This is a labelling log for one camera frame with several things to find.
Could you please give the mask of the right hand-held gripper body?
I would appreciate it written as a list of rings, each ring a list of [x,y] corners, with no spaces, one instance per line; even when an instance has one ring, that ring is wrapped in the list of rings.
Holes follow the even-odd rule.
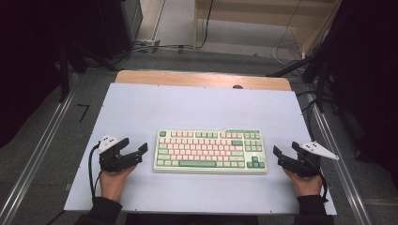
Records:
[[[312,177],[320,174],[321,158],[339,160],[340,158],[316,141],[298,143],[302,151],[293,159],[283,154],[278,164],[299,177]]]

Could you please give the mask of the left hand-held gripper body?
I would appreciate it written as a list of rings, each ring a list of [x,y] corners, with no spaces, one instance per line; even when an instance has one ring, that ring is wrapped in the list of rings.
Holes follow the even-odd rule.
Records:
[[[142,162],[142,157],[127,157],[115,151],[115,145],[120,142],[116,137],[105,135],[99,142],[99,165],[109,173],[119,173]]]

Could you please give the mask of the green and pink keyboard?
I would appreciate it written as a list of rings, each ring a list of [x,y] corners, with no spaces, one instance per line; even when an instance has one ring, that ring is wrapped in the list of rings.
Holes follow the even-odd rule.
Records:
[[[262,133],[258,129],[163,129],[154,156],[156,172],[266,173]]]

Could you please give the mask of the person's right hand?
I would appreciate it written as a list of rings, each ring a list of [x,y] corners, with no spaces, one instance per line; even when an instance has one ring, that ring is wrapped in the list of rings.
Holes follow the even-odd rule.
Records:
[[[298,197],[312,195],[318,196],[320,194],[322,179],[319,175],[302,178],[287,169],[284,169],[283,171],[292,181]]]

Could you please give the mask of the person's left hand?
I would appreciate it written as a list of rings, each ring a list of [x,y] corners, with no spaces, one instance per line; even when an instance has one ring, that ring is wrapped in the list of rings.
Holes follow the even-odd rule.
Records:
[[[122,172],[103,172],[99,176],[101,197],[119,203],[128,176],[135,170],[135,166]]]

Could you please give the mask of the white table cover board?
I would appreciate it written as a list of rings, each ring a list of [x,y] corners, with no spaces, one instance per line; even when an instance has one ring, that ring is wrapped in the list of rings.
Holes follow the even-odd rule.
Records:
[[[268,170],[263,174],[155,172],[156,134],[162,128],[257,128],[263,134]],[[272,153],[273,147],[279,147],[293,158],[291,144],[310,140],[292,91],[113,83],[87,145],[93,147],[105,135],[129,138],[129,152],[148,145],[122,195],[127,212],[265,215],[299,210],[292,183]]]

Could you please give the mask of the black tripod stand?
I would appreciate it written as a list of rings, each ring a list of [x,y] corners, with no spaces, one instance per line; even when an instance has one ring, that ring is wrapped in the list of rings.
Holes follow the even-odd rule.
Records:
[[[306,66],[304,73],[301,76],[301,79],[304,83],[313,82],[314,79],[317,79],[317,85],[315,93],[314,104],[317,106],[318,110],[323,113],[324,102],[332,103],[332,100],[324,98],[325,87],[327,86],[327,77],[328,77],[328,62],[321,56],[308,56],[305,59],[298,60],[296,63],[291,66],[287,66],[286,68],[268,74],[270,78],[281,78],[282,76],[296,70],[298,68],[302,68]]]

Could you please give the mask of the black metal stand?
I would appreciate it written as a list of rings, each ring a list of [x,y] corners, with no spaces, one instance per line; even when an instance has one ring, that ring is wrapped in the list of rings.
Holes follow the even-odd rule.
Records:
[[[88,65],[84,60],[85,55],[111,71],[119,71],[119,68],[94,52],[89,51],[83,45],[76,42],[62,42],[59,45],[59,71],[61,86],[60,102],[63,102],[67,98],[70,91],[69,65],[72,65],[72,68],[78,73],[86,73]]]

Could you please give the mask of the black cabinet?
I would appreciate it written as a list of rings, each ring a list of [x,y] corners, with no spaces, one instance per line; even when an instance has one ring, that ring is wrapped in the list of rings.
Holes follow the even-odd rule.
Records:
[[[132,50],[143,21],[140,0],[98,0],[104,28],[105,55],[113,58]]]

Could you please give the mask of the light wooden shelf unit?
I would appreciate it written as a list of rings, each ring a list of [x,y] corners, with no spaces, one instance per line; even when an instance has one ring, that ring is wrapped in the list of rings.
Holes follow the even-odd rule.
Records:
[[[286,26],[301,42],[301,54],[313,54],[334,21],[343,0],[194,0],[192,45],[198,46],[198,20]]]

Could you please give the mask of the aluminium floor rail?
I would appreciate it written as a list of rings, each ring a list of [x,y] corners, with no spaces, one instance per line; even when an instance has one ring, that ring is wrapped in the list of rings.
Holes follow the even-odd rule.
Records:
[[[318,107],[315,105],[315,96],[313,94],[307,94],[306,98],[309,101],[308,107],[308,129],[310,130],[310,136],[313,140],[322,142],[332,153],[340,155],[340,148],[335,141],[335,138],[330,130],[329,123],[326,116],[320,112]],[[316,122],[316,128],[320,132],[320,137],[314,135],[314,131],[311,125],[311,118],[314,118]],[[350,174],[344,158],[340,157],[338,160],[332,161],[334,169],[339,177],[344,195],[350,205],[353,216],[358,225],[373,225],[368,211],[365,208],[365,204],[360,196],[360,193],[355,185],[355,182]]]
[[[36,172],[38,171],[39,165],[44,159],[54,135],[58,130],[71,101],[73,100],[74,94],[74,91],[70,91],[64,101],[58,104],[54,115],[41,135],[31,158],[29,158],[26,166],[23,168],[22,174],[11,189],[8,198],[0,211],[0,225],[10,225],[11,221],[14,219],[19,206],[30,187]]]

